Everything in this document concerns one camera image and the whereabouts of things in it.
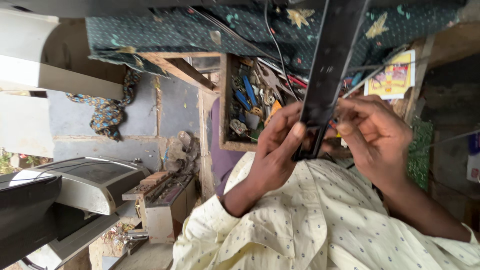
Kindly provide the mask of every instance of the concrete floor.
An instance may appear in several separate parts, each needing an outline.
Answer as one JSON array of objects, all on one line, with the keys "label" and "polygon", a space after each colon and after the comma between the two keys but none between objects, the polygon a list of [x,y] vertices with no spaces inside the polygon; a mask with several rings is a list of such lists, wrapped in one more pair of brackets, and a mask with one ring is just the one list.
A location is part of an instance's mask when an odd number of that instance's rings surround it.
[{"label": "concrete floor", "polygon": [[172,76],[143,74],[133,102],[125,108],[122,135],[115,142],[94,133],[90,119],[94,108],[75,103],[65,93],[48,91],[50,131],[54,160],[104,156],[121,160],[140,158],[151,172],[160,170],[164,158],[180,158],[179,131],[199,133],[198,89]]}]

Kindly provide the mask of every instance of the purple cloth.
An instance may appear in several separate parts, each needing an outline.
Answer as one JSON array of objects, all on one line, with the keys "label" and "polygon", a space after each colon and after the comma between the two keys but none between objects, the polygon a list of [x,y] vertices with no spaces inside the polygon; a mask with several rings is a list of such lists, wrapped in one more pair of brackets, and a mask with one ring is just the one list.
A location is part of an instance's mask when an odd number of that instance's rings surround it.
[{"label": "purple cloth", "polygon": [[215,188],[218,196],[223,195],[225,184],[233,170],[233,167],[243,157],[245,152],[222,150],[219,147],[219,129],[220,129],[220,98],[217,98],[210,111],[212,118],[212,145],[210,155],[212,157],[212,170],[221,184]]}]

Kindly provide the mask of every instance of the green cloth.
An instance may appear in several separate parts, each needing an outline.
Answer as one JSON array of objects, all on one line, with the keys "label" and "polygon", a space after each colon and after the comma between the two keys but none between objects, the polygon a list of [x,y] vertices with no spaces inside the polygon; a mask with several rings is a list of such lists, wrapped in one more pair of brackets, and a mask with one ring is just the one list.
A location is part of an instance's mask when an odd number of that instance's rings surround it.
[{"label": "green cloth", "polygon": [[425,191],[428,190],[428,172],[430,170],[430,148],[433,124],[415,117],[412,121],[413,141],[408,147],[407,174]]},{"label": "green cloth", "polygon": [[[458,22],[457,10],[461,7],[457,3],[432,1],[371,8],[360,27],[350,67],[380,63],[393,48],[453,26]],[[206,9],[239,35],[278,57],[265,27],[264,4],[216,5]],[[275,10],[270,6],[268,18],[290,70],[309,73],[322,15],[322,10]],[[136,53],[219,51],[259,56],[256,50],[188,7],[152,9],[151,16],[90,17],[86,18],[86,25],[90,58],[125,63],[136,70],[163,76],[168,75]]]}]

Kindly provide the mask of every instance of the black plastic strip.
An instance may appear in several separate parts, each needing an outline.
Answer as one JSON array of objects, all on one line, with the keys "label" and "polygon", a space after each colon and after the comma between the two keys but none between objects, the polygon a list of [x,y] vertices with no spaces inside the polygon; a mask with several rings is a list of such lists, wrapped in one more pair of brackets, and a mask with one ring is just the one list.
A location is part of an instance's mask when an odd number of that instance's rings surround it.
[{"label": "black plastic strip", "polygon": [[347,72],[369,0],[327,0],[317,48],[313,56],[307,94],[300,120],[314,130],[309,150],[297,149],[292,159],[316,159],[332,117],[342,78]]}]

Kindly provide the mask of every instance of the shirt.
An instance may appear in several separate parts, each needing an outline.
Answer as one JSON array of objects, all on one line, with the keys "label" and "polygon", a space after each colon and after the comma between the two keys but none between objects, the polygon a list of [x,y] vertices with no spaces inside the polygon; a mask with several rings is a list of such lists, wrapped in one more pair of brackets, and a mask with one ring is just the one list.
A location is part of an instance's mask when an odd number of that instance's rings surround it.
[{"label": "shirt", "polygon": [[[246,178],[253,157],[247,152],[233,168],[225,194]],[[172,269],[480,269],[468,229],[470,243],[425,236],[389,217],[368,180],[329,161],[299,161],[241,218],[216,196],[195,208]]]}]

